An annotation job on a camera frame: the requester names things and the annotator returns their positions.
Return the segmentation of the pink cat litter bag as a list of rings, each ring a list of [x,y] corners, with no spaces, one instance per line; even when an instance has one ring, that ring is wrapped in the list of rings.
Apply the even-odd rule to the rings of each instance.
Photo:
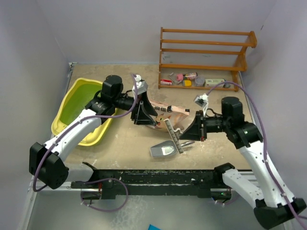
[[[184,129],[182,122],[190,114],[190,110],[188,108],[178,107],[165,103],[159,103],[155,101],[150,101],[150,103],[157,112],[157,116],[152,116],[152,118],[156,122],[156,125],[147,126],[147,127],[156,129],[158,131],[167,132],[164,120],[169,119],[174,129],[177,128],[179,128],[180,130]]]

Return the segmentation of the grey ruler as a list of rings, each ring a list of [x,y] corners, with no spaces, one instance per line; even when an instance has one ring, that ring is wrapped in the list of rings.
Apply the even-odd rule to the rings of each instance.
[[[167,118],[167,119],[164,120],[164,123],[166,125],[166,128],[167,128],[167,130],[169,132],[169,135],[172,138],[172,140],[173,140],[173,142],[174,142],[174,144],[175,144],[179,154],[182,154],[184,152],[184,150],[183,150],[183,148],[182,148],[182,146],[181,146],[181,144],[180,144],[180,142],[179,142],[179,140],[178,140],[178,138],[176,136],[175,130],[173,129],[173,127],[172,127],[172,125],[170,123],[170,120]]]

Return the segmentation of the silver metal scoop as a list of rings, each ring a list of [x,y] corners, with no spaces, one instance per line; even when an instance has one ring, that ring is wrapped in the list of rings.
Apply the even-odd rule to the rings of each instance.
[[[163,141],[150,147],[150,154],[153,158],[173,156],[178,152],[178,148],[172,140]]]

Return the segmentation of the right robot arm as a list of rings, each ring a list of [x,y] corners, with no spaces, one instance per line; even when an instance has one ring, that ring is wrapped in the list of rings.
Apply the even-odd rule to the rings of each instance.
[[[270,230],[298,216],[307,205],[286,186],[267,150],[265,140],[254,123],[245,121],[243,105],[236,97],[221,100],[221,115],[207,117],[208,95],[196,96],[194,102],[202,107],[181,140],[204,141],[209,133],[225,133],[246,159],[258,185],[245,179],[229,163],[215,167],[213,182],[217,187],[233,188],[253,208],[258,223]]]

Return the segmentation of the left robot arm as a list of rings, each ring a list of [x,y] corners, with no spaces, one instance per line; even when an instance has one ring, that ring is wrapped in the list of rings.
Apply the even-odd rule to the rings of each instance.
[[[88,188],[97,186],[99,177],[87,163],[65,165],[65,160],[75,147],[96,128],[110,119],[121,117],[116,109],[124,110],[123,116],[130,115],[136,125],[155,126],[153,117],[157,112],[147,96],[148,84],[138,74],[132,75],[132,96],[123,93],[122,78],[109,75],[101,89],[86,104],[85,108],[58,135],[44,144],[34,143],[29,153],[29,172],[33,175],[33,190],[41,191],[36,182],[45,187],[59,188],[65,182],[82,182]]]

